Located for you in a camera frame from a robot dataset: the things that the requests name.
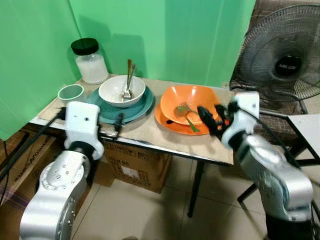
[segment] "jar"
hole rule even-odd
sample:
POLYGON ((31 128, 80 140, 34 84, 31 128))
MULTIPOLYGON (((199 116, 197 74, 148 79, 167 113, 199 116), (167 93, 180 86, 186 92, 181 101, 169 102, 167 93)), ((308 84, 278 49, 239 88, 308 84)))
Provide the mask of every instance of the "jar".
POLYGON ((95 85, 107 80, 109 73, 96 39, 90 37, 78 39, 71 44, 71 48, 76 55, 75 62, 83 81, 95 85))

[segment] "ceramic cup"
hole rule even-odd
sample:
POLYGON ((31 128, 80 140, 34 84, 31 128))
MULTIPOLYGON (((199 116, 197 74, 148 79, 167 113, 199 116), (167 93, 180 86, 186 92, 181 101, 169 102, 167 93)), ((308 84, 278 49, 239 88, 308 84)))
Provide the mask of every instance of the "ceramic cup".
POLYGON ((58 92, 58 98, 63 102, 65 106, 67 105, 67 103, 72 101, 83 103, 87 101, 85 89, 79 84, 72 84, 61 88, 58 92))

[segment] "black jar lid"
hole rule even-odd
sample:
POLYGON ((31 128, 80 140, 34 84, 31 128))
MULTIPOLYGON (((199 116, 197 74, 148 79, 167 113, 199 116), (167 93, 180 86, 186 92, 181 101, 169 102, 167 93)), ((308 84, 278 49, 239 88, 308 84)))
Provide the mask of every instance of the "black jar lid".
POLYGON ((74 54, 79 56, 93 54, 99 50, 98 41, 91 37, 80 38, 71 43, 74 54))

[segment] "white powder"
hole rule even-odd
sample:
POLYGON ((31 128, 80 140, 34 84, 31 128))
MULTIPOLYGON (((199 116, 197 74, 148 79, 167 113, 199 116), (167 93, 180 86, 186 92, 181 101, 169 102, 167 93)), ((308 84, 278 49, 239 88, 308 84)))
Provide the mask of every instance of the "white powder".
POLYGON ((100 54, 78 56, 75 62, 80 70, 82 79, 88 84, 100 84, 109 75, 104 57, 100 54))

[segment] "green plate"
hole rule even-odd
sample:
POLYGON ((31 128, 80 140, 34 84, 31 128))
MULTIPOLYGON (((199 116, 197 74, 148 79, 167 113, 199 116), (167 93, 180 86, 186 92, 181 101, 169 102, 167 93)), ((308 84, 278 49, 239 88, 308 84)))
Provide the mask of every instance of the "green plate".
POLYGON ((154 95, 150 89, 146 86, 145 91, 141 99, 134 105, 127 108, 119 108, 112 106, 104 101, 95 90, 88 98, 89 104, 95 104, 100 107, 99 121, 105 124, 114 124, 119 113, 124 113, 123 122, 127 123, 145 114, 152 106, 154 101, 154 95))

